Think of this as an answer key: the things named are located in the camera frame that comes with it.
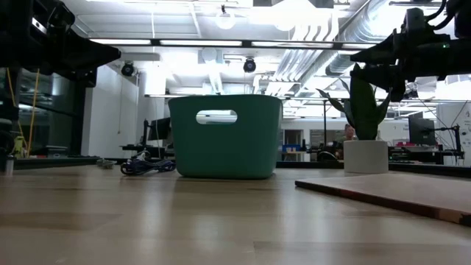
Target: person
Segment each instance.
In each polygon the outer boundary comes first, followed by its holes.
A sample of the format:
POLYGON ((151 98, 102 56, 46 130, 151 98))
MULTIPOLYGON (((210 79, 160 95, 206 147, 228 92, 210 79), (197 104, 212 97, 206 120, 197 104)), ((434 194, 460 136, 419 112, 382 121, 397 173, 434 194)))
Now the person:
POLYGON ((355 140, 355 128, 350 124, 345 124, 344 136, 337 140, 336 157, 339 160, 344 159, 344 142, 355 140))

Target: white plant pot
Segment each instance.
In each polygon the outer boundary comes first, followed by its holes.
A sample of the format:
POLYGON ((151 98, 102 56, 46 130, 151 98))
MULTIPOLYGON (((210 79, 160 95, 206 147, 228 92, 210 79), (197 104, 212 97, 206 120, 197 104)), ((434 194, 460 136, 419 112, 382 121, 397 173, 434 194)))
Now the white plant pot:
POLYGON ((345 141, 344 169, 348 173, 387 173, 388 144, 385 141, 345 141))

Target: potted plant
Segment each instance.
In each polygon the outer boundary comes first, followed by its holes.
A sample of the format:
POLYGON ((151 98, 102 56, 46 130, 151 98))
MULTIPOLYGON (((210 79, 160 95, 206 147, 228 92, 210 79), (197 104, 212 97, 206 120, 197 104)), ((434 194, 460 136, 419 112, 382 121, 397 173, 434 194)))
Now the potted plant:
POLYGON ((390 95, 380 105, 376 105, 375 91, 368 82, 352 77, 350 88, 344 81, 342 84, 350 94, 350 99, 345 99, 343 105, 328 93, 318 91, 335 109, 345 113, 348 123, 355 128, 359 141, 344 142, 344 169, 346 172, 362 174, 386 173, 389 169, 388 144, 376 138, 378 125, 388 111, 390 95))

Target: snake plant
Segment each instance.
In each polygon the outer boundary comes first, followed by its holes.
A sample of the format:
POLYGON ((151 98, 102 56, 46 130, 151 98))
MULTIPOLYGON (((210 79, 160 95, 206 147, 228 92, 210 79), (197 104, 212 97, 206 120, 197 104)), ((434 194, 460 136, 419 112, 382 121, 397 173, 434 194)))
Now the snake plant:
POLYGON ((345 113, 359 140, 376 140, 378 125, 388 112, 390 94, 380 105, 376 105, 375 91, 368 82, 355 77, 351 78, 350 87, 343 80, 341 82, 350 94, 350 99, 345 99, 343 105, 339 100, 331 98, 329 93, 318 89, 321 97, 328 99, 335 109, 345 113))

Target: green plastic bin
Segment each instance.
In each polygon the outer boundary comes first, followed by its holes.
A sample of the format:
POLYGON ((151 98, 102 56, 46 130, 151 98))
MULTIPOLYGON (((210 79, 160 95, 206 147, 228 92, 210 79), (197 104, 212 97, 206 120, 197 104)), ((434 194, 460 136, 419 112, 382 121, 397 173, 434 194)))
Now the green plastic bin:
POLYGON ((273 96, 187 96, 169 101, 177 171, 185 177, 265 179, 276 167, 283 103, 273 96), (200 124, 202 110, 237 120, 200 124))

